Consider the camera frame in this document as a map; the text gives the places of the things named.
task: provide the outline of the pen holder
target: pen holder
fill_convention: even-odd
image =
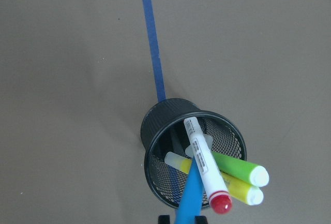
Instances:
[[[194,103],[167,99],[154,105],[141,125],[141,140],[146,149],[144,170],[148,185],[155,196],[166,205],[178,208],[187,175],[164,163],[167,152],[181,156],[190,142],[183,120],[195,116],[202,131],[213,137],[212,151],[246,160],[246,147],[239,130],[225,117],[200,110]],[[202,208],[208,207],[204,193]]]

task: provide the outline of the white marker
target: white marker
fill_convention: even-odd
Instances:
[[[225,214],[230,211],[232,200],[213,155],[207,146],[198,119],[196,117],[187,118],[184,120],[184,125],[193,148],[193,154],[197,161],[209,204],[216,213]]]
[[[203,137],[205,137],[206,143],[208,145],[208,148],[211,150],[212,146],[213,146],[213,137],[210,135],[206,135],[203,134]],[[194,154],[193,154],[193,150],[192,150],[192,146],[189,145],[186,149],[185,149],[185,154],[186,156],[193,158]]]

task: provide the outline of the barcode label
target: barcode label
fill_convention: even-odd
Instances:
[[[191,120],[186,121],[186,125],[188,127],[188,135],[190,136],[195,132],[192,121]]]
[[[208,171],[208,167],[207,167],[205,159],[201,153],[201,149],[200,149],[198,140],[195,138],[192,144],[193,144],[193,149],[194,149],[195,153],[197,154],[197,156],[196,156],[197,164],[198,164],[199,168],[201,169],[201,173],[205,174]]]

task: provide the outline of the yellow highlighter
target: yellow highlighter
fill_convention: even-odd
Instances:
[[[168,152],[164,158],[164,162],[167,165],[188,174],[192,160],[173,152]],[[259,187],[250,185],[223,172],[221,172],[221,175],[232,197],[236,198],[240,202],[246,203],[247,205],[258,205],[262,203],[263,192],[259,189]]]

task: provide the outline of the white highlighter cap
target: white highlighter cap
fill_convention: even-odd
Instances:
[[[263,201],[263,192],[258,187],[251,187],[247,192],[247,204],[259,205]]]
[[[184,160],[185,160],[184,157],[172,152],[168,152],[164,158],[164,162],[167,165],[176,168],[178,170],[180,169],[180,166],[182,165]]]
[[[249,179],[253,185],[263,187],[269,183],[269,174],[263,166],[256,166],[250,173]]]

